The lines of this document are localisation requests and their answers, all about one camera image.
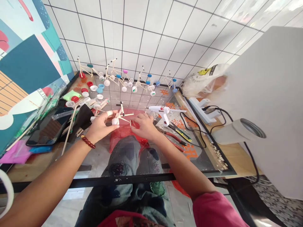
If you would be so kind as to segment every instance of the yellow label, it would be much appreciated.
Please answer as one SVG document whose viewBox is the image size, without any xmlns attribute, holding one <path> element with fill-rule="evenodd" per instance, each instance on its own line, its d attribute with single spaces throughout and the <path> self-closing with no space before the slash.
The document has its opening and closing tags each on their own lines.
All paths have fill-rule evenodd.
<svg viewBox="0 0 303 227">
<path fill-rule="evenodd" d="M 205 75 L 211 68 L 208 68 L 208 69 L 203 69 L 201 71 L 199 71 L 199 75 Z"/>
</svg>

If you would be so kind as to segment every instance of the colorful poster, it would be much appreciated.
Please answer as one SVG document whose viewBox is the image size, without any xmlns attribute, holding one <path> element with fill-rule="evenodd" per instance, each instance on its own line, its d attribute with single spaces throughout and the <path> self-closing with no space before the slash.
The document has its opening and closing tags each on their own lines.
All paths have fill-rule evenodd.
<svg viewBox="0 0 303 227">
<path fill-rule="evenodd" d="M 41 0 L 0 7 L 0 153 L 27 117 L 74 73 Z"/>
</svg>

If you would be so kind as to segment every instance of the phone screen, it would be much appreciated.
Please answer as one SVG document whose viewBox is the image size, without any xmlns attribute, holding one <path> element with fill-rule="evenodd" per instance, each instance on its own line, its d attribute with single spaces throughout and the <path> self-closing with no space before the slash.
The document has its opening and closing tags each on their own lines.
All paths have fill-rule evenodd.
<svg viewBox="0 0 303 227">
<path fill-rule="evenodd" d="M 70 118 L 70 115 L 61 117 L 57 120 L 53 120 L 51 117 L 54 114 L 60 114 L 66 111 L 70 111 L 73 108 L 70 107 L 54 107 L 50 110 L 48 115 L 38 122 L 38 125 L 26 142 L 27 146 L 42 146 L 54 144 L 61 135 L 66 122 Z"/>
</svg>

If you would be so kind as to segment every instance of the person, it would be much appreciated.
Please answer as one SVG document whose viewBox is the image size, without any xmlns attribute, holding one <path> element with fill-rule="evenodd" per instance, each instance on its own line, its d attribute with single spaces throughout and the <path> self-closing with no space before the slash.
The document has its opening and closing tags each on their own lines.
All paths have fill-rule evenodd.
<svg viewBox="0 0 303 227">
<path fill-rule="evenodd" d="M 106 126 L 108 116 L 98 116 L 86 133 L 95 144 L 119 125 Z M 158 132 L 152 116 L 140 113 L 132 118 L 140 125 L 133 133 L 154 142 L 166 157 L 178 183 L 193 201 L 197 226 L 248 226 L 223 194 L 174 145 Z M 157 151 L 140 145 L 133 135 L 122 138 L 115 146 L 102 176 L 134 175 L 137 170 L 162 171 Z M 15 198 L 0 226 L 42 226 L 69 188 L 78 168 L 91 150 L 78 140 L 61 158 L 41 173 Z M 138 162 L 148 161 L 140 169 Z M 94 187 L 89 194 L 76 226 L 175 226 L 169 215 L 169 199 L 163 182 L 107 185 Z"/>
</svg>

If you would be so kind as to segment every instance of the red pliers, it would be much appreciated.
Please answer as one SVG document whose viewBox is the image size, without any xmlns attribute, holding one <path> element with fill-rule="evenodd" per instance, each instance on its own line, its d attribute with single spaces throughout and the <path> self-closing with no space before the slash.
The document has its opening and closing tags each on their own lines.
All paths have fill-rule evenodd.
<svg viewBox="0 0 303 227">
<path fill-rule="evenodd" d="M 185 143 L 184 141 L 182 141 L 181 139 L 179 139 L 176 135 L 170 133 L 170 132 L 166 132 L 163 129 L 160 129 L 158 126 L 156 126 L 156 129 L 160 132 L 163 133 L 167 136 L 170 136 L 172 138 L 174 138 L 176 141 L 179 142 L 179 144 L 183 145 L 183 146 L 187 146 L 187 143 Z M 182 147 L 179 147 L 177 144 L 171 142 L 179 151 L 184 152 L 184 150 L 182 149 Z"/>
</svg>

